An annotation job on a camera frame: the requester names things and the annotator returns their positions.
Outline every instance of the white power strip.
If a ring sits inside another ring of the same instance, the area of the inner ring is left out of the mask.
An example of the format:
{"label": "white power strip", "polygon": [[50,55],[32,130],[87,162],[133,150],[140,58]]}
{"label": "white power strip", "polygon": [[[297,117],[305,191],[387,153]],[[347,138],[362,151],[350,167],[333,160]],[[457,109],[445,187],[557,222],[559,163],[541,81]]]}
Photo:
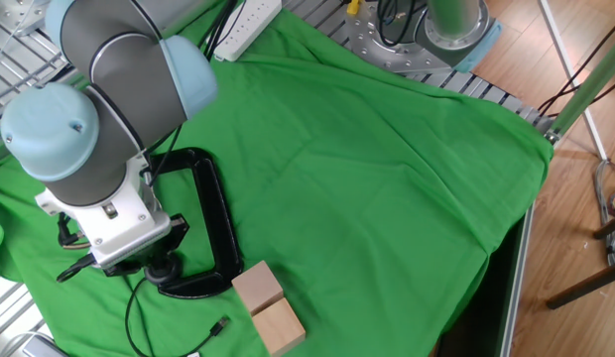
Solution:
{"label": "white power strip", "polygon": [[220,37],[223,41],[215,49],[215,58],[230,61],[239,59],[281,12],[281,7],[281,0],[245,0],[228,18]]}

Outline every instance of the cable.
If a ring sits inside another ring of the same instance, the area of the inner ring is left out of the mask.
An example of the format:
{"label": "cable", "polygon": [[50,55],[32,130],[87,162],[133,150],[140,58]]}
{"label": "cable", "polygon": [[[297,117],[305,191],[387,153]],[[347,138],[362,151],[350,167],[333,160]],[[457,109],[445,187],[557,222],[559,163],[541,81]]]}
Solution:
{"label": "cable", "polygon": [[70,244],[70,245],[61,246],[61,247],[66,250],[81,250],[81,249],[87,249],[91,247],[91,243]]}
{"label": "cable", "polygon": [[165,152],[164,157],[160,160],[160,164],[158,165],[158,168],[153,173],[153,178],[151,179],[151,183],[149,183],[149,187],[153,187],[154,183],[156,183],[156,179],[160,175],[160,172],[162,171],[162,167],[165,165],[165,163],[167,162],[167,159],[169,158],[169,155],[173,151],[173,147],[176,145],[176,142],[178,141],[178,137],[180,136],[181,131],[182,131],[182,125],[179,126],[178,129],[176,129],[175,131],[176,134],[171,140],[171,144],[169,145],[169,148]]}
{"label": "cable", "polygon": [[244,0],[243,4],[241,5],[241,8],[239,8],[239,12],[237,13],[237,17],[235,18],[235,21],[233,21],[232,25],[230,25],[230,29],[228,29],[228,33],[226,33],[226,36],[224,36],[221,40],[219,40],[220,44],[222,42],[224,42],[224,40],[226,40],[228,35],[230,35],[230,33],[232,32],[232,29],[235,28],[235,24],[237,24],[237,21],[239,20],[239,17],[241,16],[241,13],[244,11],[244,8],[246,7],[246,1],[248,1],[248,0]]}
{"label": "cable", "polygon": [[[411,6],[409,8],[409,14],[407,14],[407,20],[405,21],[405,26],[402,32],[400,33],[400,35],[398,36],[398,38],[396,39],[396,41],[391,42],[385,38],[385,35],[383,33],[383,25],[389,26],[393,24],[394,20],[396,19],[396,16],[398,16],[398,4],[396,4],[395,6],[392,5],[392,2],[397,2],[397,1],[398,0],[378,0],[378,6],[377,6],[378,35],[380,36],[380,40],[387,47],[396,46],[403,40],[403,38],[405,37],[405,34],[407,33],[407,30],[409,30],[409,25],[411,24],[411,20],[414,17],[414,14],[418,13],[419,11],[421,11],[422,9],[426,7],[426,5],[422,5],[416,8],[416,1],[412,0]],[[391,14],[391,16],[388,17],[388,19],[390,19],[389,24],[384,24],[385,16],[387,15],[385,11],[387,9],[394,9],[394,12],[389,11],[389,13]]]}
{"label": "cable", "polygon": [[19,333],[18,335],[12,337],[8,341],[8,343],[6,343],[6,345],[3,346],[3,349],[1,349],[1,352],[0,352],[0,357],[8,357],[11,354],[13,354],[15,351],[10,351],[10,350],[12,348],[14,348],[14,346],[13,346],[15,344],[14,342],[17,339],[19,339],[19,338],[21,338],[23,336],[40,336],[40,337],[43,337],[43,338],[47,339],[48,341],[54,343],[54,340],[51,337],[49,337],[47,334],[45,334],[45,333],[41,333],[41,332],[38,332],[38,331],[27,331],[27,332]]}
{"label": "cable", "polygon": [[[125,332],[127,333],[127,339],[129,340],[129,344],[131,345],[131,348],[134,350],[134,352],[136,352],[136,354],[141,357],[151,357],[151,356],[144,354],[140,350],[140,348],[138,348],[138,346],[136,346],[136,344],[133,342],[133,339],[131,338],[131,332],[129,330],[129,315],[131,312],[131,306],[133,306],[133,301],[134,299],[137,299],[138,289],[146,281],[147,281],[147,278],[142,278],[140,282],[138,282],[138,284],[136,285],[136,288],[133,289],[133,291],[131,292],[131,297],[129,297],[129,302],[127,303],[127,310],[125,311]],[[225,316],[221,317],[219,321],[217,321],[210,328],[210,331],[208,333],[208,336],[206,336],[206,338],[204,338],[197,346],[195,346],[195,348],[193,348],[188,353],[180,357],[188,357],[189,355],[199,351],[201,347],[203,347],[206,343],[208,343],[208,341],[210,341],[212,337],[217,336],[219,332],[221,332],[224,329],[226,324],[228,324],[228,322],[229,322],[229,319],[227,317]]]}
{"label": "cable", "polygon": [[[596,98],[594,98],[594,100],[592,100],[592,102],[590,103],[590,105],[591,105],[591,104],[596,103],[597,101],[599,101],[599,100],[601,100],[601,99],[603,99],[603,98],[604,98],[607,94],[609,94],[609,93],[610,93],[611,91],[613,91],[614,89],[615,89],[615,83],[614,83],[612,86],[610,86],[609,88],[607,88],[607,90],[605,90],[604,92],[602,92],[600,95],[598,95]],[[551,117],[556,117],[556,116],[558,116],[559,114],[560,114],[560,113],[551,114],[550,116],[551,116]]]}
{"label": "cable", "polygon": [[[602,161],[596,168],[596,174],[594,176],[594,187],[596,191],[596,199],[598,200],[598,206],[601,214],[601,225],[605,225],[610,221],[610,208],[603,194],[603,179],[605,177],[605,168],[612,166],[615,168],[615,164],[609,159]],[[605,246],[607,247],[607,263],[610,266],[615,265],[615,232],[608,235],[605,238]]]}
{"label": "cable", "polygon": [[592,53],[589,55],[589,57],[585,60],[585,62],[581,65],[581,67],[576,71],[576,73],[567,81],[567,83],[563,86],[563,88],[551,99],[547,100],[546,102],[544,102],[544,104],[542,104],[539,107],[539,110],[541,110],[541,115],[545,116],[546,113],[548,112],[548,110],[553,106],[553,104],[556,102],[557,99],[559,99],[560,97],[562,97],[565,92],[565,90],[574,83],[574,80],[581,74],[581,72],[587,67],[587,65],[590,63],[590,61],[596,56],[596,54],[598,54],[598,52],[600,51],[600,49],[603,47],[603,45],[605,45],[605,43],[607,42],[607,40],[609,40],[610,37],[612,37],[612,35],[615,33],[615,25],[614,27],[607,33],[607,35],[605,35],[605,37],[601,40],[601,42],[598,44],[598,46],[596,46],[596,48],[594,49],[594,51],[592,51]]}

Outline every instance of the black wire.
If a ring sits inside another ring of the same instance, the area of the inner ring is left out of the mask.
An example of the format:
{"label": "black wire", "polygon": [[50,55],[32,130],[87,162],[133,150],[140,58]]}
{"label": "black wire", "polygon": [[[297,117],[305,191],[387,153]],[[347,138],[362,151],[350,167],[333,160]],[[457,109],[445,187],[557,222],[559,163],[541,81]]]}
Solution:
{"label": "black wire", "polygon": [[[392,1],[398,1],[398,0],[386,0],[387,1],[387,5],[382,5],[383,1],[385,0],[378,0],[378,9],[377,9],[377,15],[378,15],[378,35],[380,36],[380,40],[383,42],[383,44],[387,47],[393,47],[398,45],[403,38],[405,37],[405,34],[407,33],[407,30],[409,29],[409,26],[411,24],[411,20],[414,17],[414,15],[416,13],[418,13],[419,11],[423,10],[427,5],[422,5],[419,6],[418,8],[416,8],[416,1],[412,0],[411,2],[411,6],[409,8],[409,14],[407,14],[407,21],[405,22],[405,26],[403,28],[403,31],[400,33],[400,35],[398,36],[398,39],[396,39],[396,41],[391,42],[389,40],[387,40],[387,38],[385,38],[385,35],[383,34],[383,25],[385,22],[385,10],[387,9],[387,7],[391,4]],[[387,26],[393,24],[395,17],[398,15],[398,13],[396,12],[393,16],[394,19],[392,20],[392,22],[390,22],[389,24],[387,24]]]}
{"label": "black wire", "polygon": [[222,8],[222,14],[220,16],[219,26],[214,31],[214,33],[211,35],[210,42],[209,42],[210,46],[207,48],[208,51],[206,53],[206,58],[208,60],[212,58],[215,52],[215,49],[219,45],[219,37],[221,36],[221,33],[223,32],[223,29],[226,26],[226,23],[228,22],[228,18],[230,18],[230,15],[232,14],[236,5],[237,5],[237,0],[228,0],[226,1],[226,4]]}
{"label": "black wire", "polygon": [[239,9],[239,13],[237,13],[237,17],[235,18],[235,21],[232,23],[232,25],[230,26],[230,29],[228,30],[228,33],[226,34],[226,36],[224,36],[221,40],[219,40],[219,43],[221,44],[222,42],[224,42],[224,40],[226,40],[226,38],[228,37],[228,35],[230,35],[230,33],[232,32],[232,30],[235,28],[235,24],[237,24],[237,21],[239,20],[239,17],[241,16],[241,13],[244,11],[244,8],[246,7],[246,1],[248,0],[244,0],[243,4],[241,5],[241,8]]}
{"label": "black wire", "polygon": [[160,148],[162,144],[164,144],[167,141],[167,139],[169,139],[169,137],[173,135],[174,132],[175,130],[165,135],[162,139],[158,140],[156,144],[152,145],[151,148],[147,149],[147,154],[153,154],[156,150],[158,150],[158,148]]}
{"label": "black wire", "polygon": [[[614,89],[615,89],[615,83],[614,83],[612,86],[610,86],[609,88],[607,88],[607,90],[605,90],[604,92],[602,92],[599,96],[597,96],[596,98],[594,98],[594,100],[592,100],[592,102],[591,102],[590,104],[594,104],[594,103],[596,103],[597,101],[599,101],[599,100],[603,99],[603,98],[604,98],[607,94],[609,94],[609,93],[610,93],[612,90],[614,90]],[[557,113],[557,114],[551,114],[550,116],[551,116],[551,117],[556,117],[556,116],[558,116],[559,114],[560,114],[560,113]]]}
{"label": "black wire", "polygon": [[[137,299],[138,289],[146,281],[147,281],[147,278],[142,278],[140,282],[138,282],[138,284],[136,285],[136,288],[133,289],[133,291],[131,292],[131,296],[129,297],[129,302],[127,302],[127,310],[125,311],[125,332],[127,333],[127,339],[129,340],[129,344],[131,345],[131,348],[133,349],[133,351],[136,352],[136,354],[140,357],[152,357],[152,356],[149,356],[145,354],[144,352],[142,352],[140,348],[138,348],[138,346],[133,342],[133,339],[131,338],[131,331],[129,329],[129,315],[131,314],[130,312],[131,312],[131,307],[133,306],[133,301]],[[213,337],[212,333],[208,334],[208,336],[206,336],[206,338],[204,338],[201,341],[201,343],[199,343],[195,348],[190,350],[188,353],[181,355],[180,357],[187,357],[199,351],[201,347],[203,347],[212,337]]]}
{"label": "black wire", "polygon": [[219,37],[223,33],[223,29],[228,22],[228,18],[232,14],[235,6],[237,5],[237,0],[227,0],[224,6],[219,11],[219,15],[215,18],[212,25],[198,43],[198,47],[201,47],[206,38],[209,38],[206,49],[204,50],[204,54],[207,60],[212,59],[215,49],[219,45]]}
{"label": "black wire", "polygon": [[547,100],[546,102],[544,102],[544,104],[542,104],[542,106],[540,106],[539,110],[542,110],[541,108],[544,108],[541,111],[541,115],[545,116],[546,113],[548,113],[548,110],[550,110],[550,108],[553,106],[553,104],[556,102],[557,99],[559,99],[560,97],[562,97],[563,94],[567,88],[574,82],[574,80],[581,74],[581,72],[587,67],[587,65],[590,63],[590,61],[596,56],[596,54],[598,54],[598,52],[600,51],[600,49],[603,47],[603,45],[605,45],[605,43],[607,42],[607,40],[609,40],[610,37],[612,37],[612,35],[615,33],[615,25],[614,27],[607,33],[607,35],[605,35],[605,37],[601,40],[601,42],[598,44],[598,46],[596,46],[596,48],[594,49],[594,51],[592,51],[592,53],[590,54],[589,58],[587,58],[587,60],[581,65],[581,67],[576,71],[576,73],[567,81],[567,83],[565,84],[565,86],[553,97],[550,98],[549,100]]}
{"label": "black wire", "polygon": [[176,141],[178,140],[178,137],[180,136],[180,132],[181,131],[182,131],[182,125],[179,126],[178,129],[176,129],[176,131],[175,131],[176,134],[174,135],[173,139],[171,140],[171,144],[169,145],[169,149],[165,152],[164,157],[160,160],[160,164],[158,165],[156,170],[153,172],[153,177],[151,178],[151,183],[149,183],[149,187],[153,187],[153,184],[156,183],[156,179],[160,175],[160,172],[162,171],[163,166],[165,165],[165,163],[167,162],[167,159],[169,158],[169,155],[173,151],[173,147],[176,145]]}

